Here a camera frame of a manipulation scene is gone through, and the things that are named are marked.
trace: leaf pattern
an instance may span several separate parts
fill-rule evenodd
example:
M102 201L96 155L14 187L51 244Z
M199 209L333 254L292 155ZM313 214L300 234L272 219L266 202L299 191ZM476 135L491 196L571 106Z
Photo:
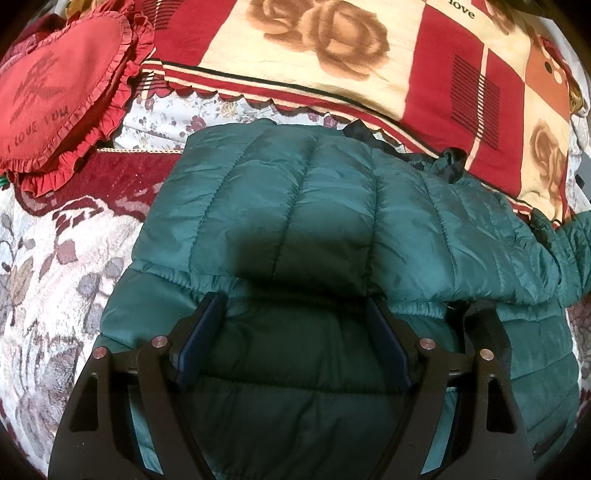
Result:
M6 230L12 230L12 219L5 212L0 215L0 223Z
M67 265L68 263L76 262L76 244L74 240L66 240L60 243L56 252L57 261L60 265Z
M43 276L49 271L51 268L51 263L53 262L53 257L56 256L56 251L54 250L51 254L43 261L41 265L41 269L39 270L39 280L43 278Z
M14 306L25 300L33 277L33 257L27 258L20 268L12 270L9 280L10 297Z
M136 193L129 193L130 203L145 200ZM90 196L29 215L13 187L0 195L0 414L42 473L140 228L135 217L116 215Z

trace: red heart pillow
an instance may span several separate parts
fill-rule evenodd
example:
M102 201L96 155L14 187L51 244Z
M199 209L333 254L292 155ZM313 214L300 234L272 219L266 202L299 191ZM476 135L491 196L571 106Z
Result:
M77 161L125 115L127 82L154 48L131 0L111 0L0 67L0 173L38 196L71 178Z

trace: quilted jacket sleeve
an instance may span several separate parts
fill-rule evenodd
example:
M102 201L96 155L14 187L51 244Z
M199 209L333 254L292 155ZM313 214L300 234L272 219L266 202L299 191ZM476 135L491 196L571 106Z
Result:
M591 291L591 212L580 213L554 230L550 221L534 210L530 226L560 269L558 300L563 307L570 307Z

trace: floral print fabric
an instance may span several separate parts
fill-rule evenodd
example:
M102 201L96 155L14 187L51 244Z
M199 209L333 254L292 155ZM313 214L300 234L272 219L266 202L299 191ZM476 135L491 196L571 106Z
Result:
M388 29L376 14L344 0L252 0L246 18L266 40L315 52L334 77L367 80L388 60Z
M278 124L322 125L344 128L348 121L319 115L309 108L279 110L272 102L249 103L244 97L224 100L218 94L202 97L196 92L182 97L176 92L160 98L137 97L123 125L113 139L113 146L122 150L182 150L187 137L205 127L229 123L250 123L269 118ZM388 140L404 153L402 145L378 132L380 140Z
M14 188L1 192L0 212L0 418L46 473L61 415L141 222L91 197L31 216Z

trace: green puffer jacket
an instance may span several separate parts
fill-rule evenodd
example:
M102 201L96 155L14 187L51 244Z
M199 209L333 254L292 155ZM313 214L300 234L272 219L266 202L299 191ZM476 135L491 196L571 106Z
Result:
M322 127L267 120L192 135L152 206L97 345L167 334L208 291L228 311L183 414L218 478L367 478L404 407L363 324L383 293L419 337L458 351L446 302L492 299L542 467L574 429L564 308L591 289L591 217L530 226L465 174L455 184ZM439 466L446 405L424 470ZM148 465L158 469L136 412Z

